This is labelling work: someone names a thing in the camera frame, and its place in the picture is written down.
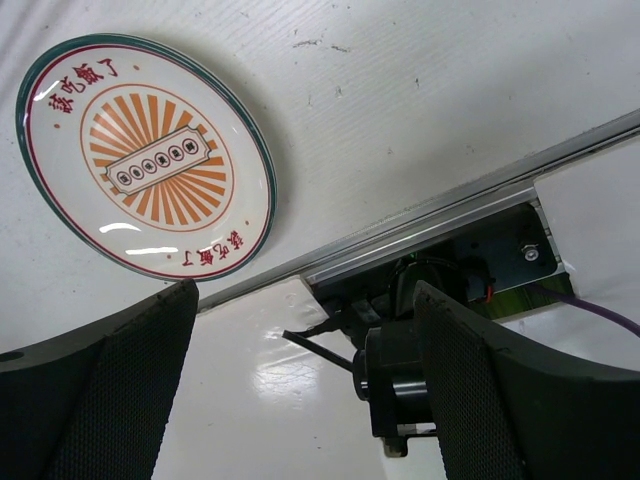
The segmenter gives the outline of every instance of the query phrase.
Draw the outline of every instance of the green plate rim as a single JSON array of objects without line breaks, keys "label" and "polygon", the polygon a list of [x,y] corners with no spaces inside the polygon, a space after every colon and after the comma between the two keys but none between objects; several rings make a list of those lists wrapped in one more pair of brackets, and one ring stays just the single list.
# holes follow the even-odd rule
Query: green plate rim
[{"label": "green plate rim", "polygon": [[[169,60],[177,63],[182,68],[188,70],[193,73],[197,77],[199,77],[203,82],[205,82],[209,87],[211,87],[214,91],[216,91],[219,95],[223,96],[231,105],[233,110],[238,114],[245,127],[249,131],[250,135],[253,137],[253,140],[260,151],[262,161],[264,163],[265,170],[267,172],[267,180],[269,182],[269,191],[270,191],[270,201],[269,201],[269,211],[268,218],[266,222],[266,227],[264,229],[264,233],[262,238],[254,248],[253,252],[245,258],[241,263],[232,267],[228,271],[211,274],[207,276],[196,276],[196,277],[188,277],[188,276],[165,276],[154,274],[149,271],[141,270],[136,268],[133,265],[123,263],[118,257],[113,256],[108,253],[107,250],[103,249],[99,244],[92,241],[90,238],[85,236],[82,232],[80,232],[76,226],[64,215],[57,207],[53,199],[51,199],[44,189],[40,181],[40,177],[38,176],[35,168],[32,164],[31,155],[29,154],[29,149],[27,145],[27,136],[25,131],[25,117],[27,111],[27,105],[29,102],[29,94],[35,81],[41,72],[49,65],[51,62],[55,61],[58,57],[75,50],[77,48],[92,46],[92,45],[124,45],[128,47],[136,47],[142,50],[150,51],[151,53],[158,54],[162,57],[167,57]],[[114,34],[114,33],[97,33],[91,35],[84,35],[81,37],[72,38],[66,40],[62,43],[55,45],[54,47],[47,50],[43,53],[34,63],[31,65],[24,79],[22,80],[22,84],[20,85],[20,89],[18,91],[18,98],[16,101],[16,112],[15,112],[15,121],[16,121],[16,133],[18,136],[18,143],[20,145],[20,151],[22,153],[22,159],[29,171],[29,175],[33,179],[38,191],[45,199],[49,207],[56,213],[58,218],[62,220],[62,222],[69,227],[71,231],[73,231],[83,242],[87,245],[91,246],[94,250],[98,251],[103,256],[109,258],[110,260],[122,265],[123,267],[137,272],[139,274],[157,278],[160,280],[169,280],[169,281],[180,281],[187,278],[193,278],[198,282],[205,282],[216,280],[227,275],[231,275],[235,273],[242,267],[244,267],[247,263],[249,263],[255,256],[260,252],[262,247],[264,246],[269,234],[271,233],[271,229],[273,227],[273,221],[277,206],[277,194],[278,194],[278,186],[276,183],[275,177],[275,169],[273,167],[273,161],[271,158],[271,154],[269,153],[269,148],[267,147],[267,143],[265,142],[262,133],[258,129],[256,122],[253,120],[246,107],[240,102],[240,100],[236,97],[236,95],[227,88],[213,73],[207,70],[205,67],[200,65],[198,62],[189,58],[188,56],[180,53],[177,50],[174,50],[171,47],[167,47],[160,43],[154,42],[153,40],[148,40],[146,38],[135,37],[131,35],[123,35],[123,34]]]}]

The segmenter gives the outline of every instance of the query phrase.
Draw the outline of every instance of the screw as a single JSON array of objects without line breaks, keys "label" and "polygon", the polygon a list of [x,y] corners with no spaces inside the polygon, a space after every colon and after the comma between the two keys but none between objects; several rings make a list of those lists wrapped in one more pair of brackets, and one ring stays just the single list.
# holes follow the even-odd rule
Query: screw
[{"label": "screw", "polygon": [[537,245],[525,245],[522,247],[522,253],[527,262],[535,262],[540,257]]}]

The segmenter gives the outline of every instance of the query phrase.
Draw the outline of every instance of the red chinese text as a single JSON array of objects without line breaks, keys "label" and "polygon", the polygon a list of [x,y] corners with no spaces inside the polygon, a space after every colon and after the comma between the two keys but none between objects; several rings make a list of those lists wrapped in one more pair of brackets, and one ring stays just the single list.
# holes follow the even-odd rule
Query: red chinese text
[{"label": "red chinese text", "polygon": [[200,255],[200,265],[213,265],[213,252],[210,248],[206,250],[198,250]]},{"label": "red chinese text", "polygon": [[220,254],[220,256],[218,257],[220,260],[224,260],[229,254],[229,247],[227,247],[226,245],[221,245],[220,243],[216,243],[213,246],[213,250],[216,253]]},{"label": "red chinese text", "polygon": [[[111,62],[112,60],[110,58],[104,58],[102,60],[98,60],[97,63],[104,65],[104,67],[109,69],[109,71],[106,71],[105,74],[108,74],[112,77],[117,77],[118,72],[113,67],[113,65],[111,65]],[[84,83],[78,80],[70,80],[69,75],[65,75],[65,77],[60,80],[60,90],[68,94],[82,93],[87,89],[88,85],[93,85],[94,83],[97,83],[100,80],[104,79],[104,75],[101,75],[99,73],[99,69],[98,72],[96,72],[93,67],[90,67],[87,63],[83,63],[79,67],[73,67],[73,71],[75,72],[76,77],[80,80],[83,80]],[[73,100],[71,99],[58,97],[56,94],[53,94],[51,97],[49,97],[49,99],[51,100],[49,102],[49,106],[54,110],[60,110],[64,113],[71,113],[71,111],[73,110],[71,106]]]},{"label": "red chinese text", "polygon": [[193,265],[193,262],[189,260],[189,255],[191,255],[191,252],[189,250],[184,252],[184,262],[182,263],[183,267],[188,267],[189,265]]},{"label": "red chinese text", "polygon": [[102,65],[106,65],[107,67],[109,67],[109,69],[111,70],[111,73],[109,75],[111,75],[112,77],[117,77],[118,76],[118,72],[116,72],[116,69],[111,66],[111,59],[110,58],[105,58],[104,60],[99,60],[98,63],[101,63]]},{"label": "red chinese text", "polygon": [[87,67],[86,63],[83,63],[80,67],[73,67],[73,70],[76,72],[76,75],[80,80],[87,82],[87,85],[96,83],[98,80],[102,80],[104,78],[102,75],[98,75],[94,72],[93,68]]},{"label": "red chinese text", "polygon": [[234,250],[240,250],[240,247],[244,244],[242,237],[235,230],[231,232],[231,235],[227,238],[227,242],[233,245]]},{"label": "red chinese text", "polygon": [[71,113],[73,100],[70,98],[59,97],[55,93],[49,97],[49,106],[54,110],[60,110],[63,113]]},{"label": "red chinese text", "polygon": [[62,83],[62,85],[60,86],[60,88],[62,90],[64,90],[67,93],[73,93],[73,92],[78,92],[78,93],[82,93],[84,92],[84,89],[87,88],[87,86],[84,83],[74,83],[71,80],[69,80],[69,76],[65,76],[60,83]]}]

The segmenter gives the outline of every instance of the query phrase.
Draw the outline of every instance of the ceramic plate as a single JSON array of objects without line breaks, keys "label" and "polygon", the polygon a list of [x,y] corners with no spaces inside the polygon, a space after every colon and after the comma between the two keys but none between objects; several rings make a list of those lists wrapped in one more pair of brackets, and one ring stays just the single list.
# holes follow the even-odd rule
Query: ceramic plate
[{"label": "ceramic plate", "polygon": [[276,183],[247,110],[163,45],[90,35],[40,57],[16,107],[22,155],[62,220],[147,275],[212,279],[271,227]]}]

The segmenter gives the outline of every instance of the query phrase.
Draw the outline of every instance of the chinese characters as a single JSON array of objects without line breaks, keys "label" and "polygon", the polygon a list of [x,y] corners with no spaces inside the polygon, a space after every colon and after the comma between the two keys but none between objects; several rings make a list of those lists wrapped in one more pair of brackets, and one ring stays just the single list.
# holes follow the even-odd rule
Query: chinese characters
[{"label": "chinese characters", "polygon": [[[244,241],[240,234],[233,230],[227,238],[227,243],[233,247],[234,250],[239,250],[242,245],[244,245]],[[202,250],[196,250],[196,253],[200,257],[199,262],[200,266],[205,265],[214,265],[216,260],[224,260],[227,258],[227,255],[231,252],[231,249],[225,245],[224,243],[216,243],[212,247],[208,247]],[[190,267],[195,265],[192,260],[192,253],[190,250],[186,250],[184,252],[184,262],[182,262],[183,267]]]},{"label": "chinese characters", "polygon": [[[111,65],[112,60],[110,58],[99,60],[97,63],[104,65],[109,69],[108,72],[104,72],[106,75],[112,77],[118,76],[118,72],[113,65]],[[94,83],[104,80],[104,75],[96,72],[94,68],[87,63],[83,63],[78,67],[73,67],[73,71],[75,76],[70,78],[69,75],[65,75],[64,78],[60,80],[60,90],[68,95],[83,93],[87,89],[88,85],[93,85]],[[54,110],[61,111],[62,113],[71,113],[73,111],[72,103],[73,99],[59,95],[58,93],[54,93],[49,96],[49,106]]]}]

